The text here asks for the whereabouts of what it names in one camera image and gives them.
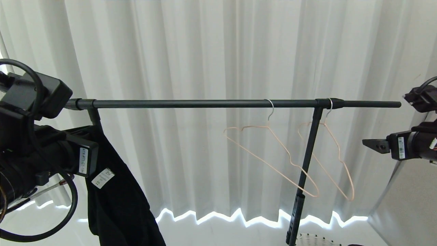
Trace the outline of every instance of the horizontal bar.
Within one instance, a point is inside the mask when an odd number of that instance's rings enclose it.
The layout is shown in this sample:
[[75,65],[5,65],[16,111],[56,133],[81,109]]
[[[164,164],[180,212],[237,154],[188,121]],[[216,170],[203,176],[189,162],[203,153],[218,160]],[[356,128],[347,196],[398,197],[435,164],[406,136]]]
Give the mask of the horizontal bar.
[[[343,107],[399,108],[400,102],[344,101],[331,99],[333,109]],[[275,108],[331,108],[329,99],[271,100]],[[271,108],[268,100],[94,100],[71,99],[65,108],[83,109],[150,109],[150,108]]]

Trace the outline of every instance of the curtain fold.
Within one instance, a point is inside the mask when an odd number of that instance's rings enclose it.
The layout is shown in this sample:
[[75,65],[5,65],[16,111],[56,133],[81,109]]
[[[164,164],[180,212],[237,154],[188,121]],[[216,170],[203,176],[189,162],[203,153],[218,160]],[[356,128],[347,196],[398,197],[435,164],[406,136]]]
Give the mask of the curtain fold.
[[[390,1],[46,1],[1,0],[3,57],[60,78],[75,98],[402,100],[437,68],[437,2]],[[223,136],[226,127],[265,125],[271,109],[101,109],[110,142],[146,193],[152,212],[193,210],[277,221],[291,213],[296,187]],[[302,164],[297,127],[311,109],[275,109],[270,126]],[[320,197],[304,215],[329,222],[367,215],[395,161],[361,144],[407,130],[414,109],[333,110],[328,124],[355,184],[346,201],[312,160]],[[63,110],[57,129],[89,124]],[[307,137],[309,128],[302,128]],[[298,181],[300,172],[267,130],[229,136]],[[320,126],[314,153],[350,194],[336,146]],[[80,197],[85,199],[81,181]],[[310,182],[305,186],[314,193]],[[51,193],[58,205],[65,195]],[[86,217],[86,209],[79,209]]]

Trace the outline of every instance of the white floor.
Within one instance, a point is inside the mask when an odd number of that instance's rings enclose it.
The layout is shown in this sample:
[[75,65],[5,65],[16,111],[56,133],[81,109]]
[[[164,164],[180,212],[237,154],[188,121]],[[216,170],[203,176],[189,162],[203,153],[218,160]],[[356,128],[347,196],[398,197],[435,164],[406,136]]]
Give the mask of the white floor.
[[[56,208],[53,204],[41,209],[34,204],[6,216],[0,227],[25,235],[42,233],[47,228],[56,225],[65,214],[66,209]],[[269,226],[259,222],[248,225],[241,216],[233,218],[235,220],[229,222],[223,218],[211,217],[198,224],[193,215],[178,217],[175,221],[171,214],[162,213],[159,226],[168,246],[286,245],[285,235],[288,228],[286,218],[281,217],[278,222],[269,222]],[[364,246],[387,246],[366,221],[355,221],[348,225],[340,223],[343,227],[337,223],[335,218],[331,220],[330,225],[318,225],[308,219],[303,223],[299,230],[300,233],[324,236],[343,246],[352,243]],[[60,242],[65,246],[99,245],[98,238],[89,232],[86,220],[76,216],[52,237],[26,245],[49,246],[59,245]],[[0,245],[18,246],[22,244],[0,239]]]

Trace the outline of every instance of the black clothing rack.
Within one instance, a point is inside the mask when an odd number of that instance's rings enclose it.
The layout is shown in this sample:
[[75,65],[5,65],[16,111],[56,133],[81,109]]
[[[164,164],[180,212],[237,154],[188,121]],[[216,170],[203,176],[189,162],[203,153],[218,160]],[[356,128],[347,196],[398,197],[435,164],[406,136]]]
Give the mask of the black clothing rack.
[[[309,132],[303,170],[308,172],[311,155],[316,141],[317,130],[324,109],[340,108],[399,108],[401,102],[386,101],[344,101],[338,98],[314,100],[271,100],[275,108],[314,108],[312,124]],[[65,108],[72,110],[88,110],[91,122],[102,129],[98,109],[152,109],[152,108],[271,108],[270,101],[264,100],[95,100],[71,99]],[[306,175],[301,172],[299,186],[304,188]],[[302,216],[305,195],[297,189],[295,203],[291,214],[286,243],[294,246]]]

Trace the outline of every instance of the black garment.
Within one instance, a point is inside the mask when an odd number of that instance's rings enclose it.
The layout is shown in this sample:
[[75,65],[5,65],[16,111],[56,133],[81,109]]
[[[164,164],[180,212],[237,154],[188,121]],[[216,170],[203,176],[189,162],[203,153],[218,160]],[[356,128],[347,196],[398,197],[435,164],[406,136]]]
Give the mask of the black garment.
[[[102,246],[165,246],[147,199],[115,149],[98,128],[83,128],[99,144],[96,171],[86,178],[88,224]],[[91,181],[109,168],[113,176],[101,189]]]

